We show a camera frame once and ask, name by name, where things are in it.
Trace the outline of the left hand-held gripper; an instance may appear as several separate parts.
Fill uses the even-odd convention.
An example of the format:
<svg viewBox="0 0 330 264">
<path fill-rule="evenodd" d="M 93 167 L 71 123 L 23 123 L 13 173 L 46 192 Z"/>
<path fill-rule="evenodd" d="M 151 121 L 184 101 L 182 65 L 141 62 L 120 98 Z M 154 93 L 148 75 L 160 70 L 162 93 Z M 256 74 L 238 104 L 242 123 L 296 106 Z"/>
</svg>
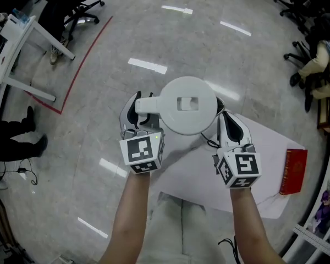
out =
<svg viewBox="0 0 330 264">
<path fill-rule="evenodd" d="M 140 99 L 140 115 L 146 117 L 140 122 L 135 111 L 135 102 Z M 159 170 L 164 150 L 164 132 L 160 128 L 158 98 L 141 98 L 141 91 L 136 92 L 125 104 L 119 115 L 121 137 L 120 149 L 124 164 L 134 174 Z"/>
</svg>

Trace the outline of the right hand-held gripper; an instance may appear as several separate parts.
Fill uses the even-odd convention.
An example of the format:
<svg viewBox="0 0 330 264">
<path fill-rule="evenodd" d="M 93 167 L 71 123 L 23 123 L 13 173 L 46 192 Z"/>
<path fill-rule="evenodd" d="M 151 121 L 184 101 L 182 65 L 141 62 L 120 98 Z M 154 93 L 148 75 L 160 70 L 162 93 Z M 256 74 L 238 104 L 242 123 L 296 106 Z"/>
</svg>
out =
<svg viewBox="0 0 330 264">
<path fill-rule="evenodd" d="M 225 148 L 217 151 L 216 170 L 226 188 L 251 188 L 261 177 L 262 167 L 248 126 L 235 114 L 223 112 L 218 118 L 218 138 Z"/>
</svg>

